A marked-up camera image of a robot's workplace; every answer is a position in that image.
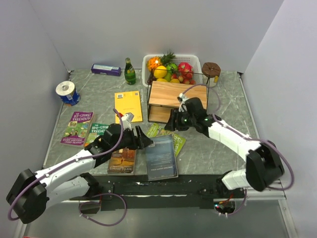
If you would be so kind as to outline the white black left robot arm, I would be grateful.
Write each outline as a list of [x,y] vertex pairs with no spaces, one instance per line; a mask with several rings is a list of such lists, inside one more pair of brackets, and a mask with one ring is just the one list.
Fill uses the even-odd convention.
[[28,224],[64,200],[95,198],[102,188],[89,170],[107,162],[114,151],[144,149],[152,144],[139,126],[123,129],[111,124],[103,135],[71,158],[37,172],[21,172],[6,197],[10,204],[8,219],[13,221],[11,213],[15,212],[16,219]]

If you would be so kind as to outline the dark blue paperback book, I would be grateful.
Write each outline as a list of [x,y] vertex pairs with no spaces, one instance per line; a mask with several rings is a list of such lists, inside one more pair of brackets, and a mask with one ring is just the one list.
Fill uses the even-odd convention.
[[153,137],[154,145],[146,148],[149,181],[178,177],[172,135]]

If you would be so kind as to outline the brown Edward Tulane book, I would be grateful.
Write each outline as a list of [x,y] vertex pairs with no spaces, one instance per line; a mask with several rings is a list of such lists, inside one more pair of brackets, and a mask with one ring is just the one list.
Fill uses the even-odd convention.
[[107,173],[110,175],[134,175],[136,150],[120,149],[112,153],[108,161]]

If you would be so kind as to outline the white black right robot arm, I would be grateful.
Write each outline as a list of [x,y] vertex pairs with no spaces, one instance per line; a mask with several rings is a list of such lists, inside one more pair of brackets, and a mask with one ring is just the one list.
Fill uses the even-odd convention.
[[180,106],[171,110],[166,130],[186,131],[193,127],[231,149],[246,163],[244,169],[228,171],[221,176],[216,186],[219,196],[226,198],[234,189],[245,187],[263,191],[284,175],[285,170],[274,145],[252,139],[230,127],[220,117],[209,115],[197,97],[187,98],[180,94],[178,101]]

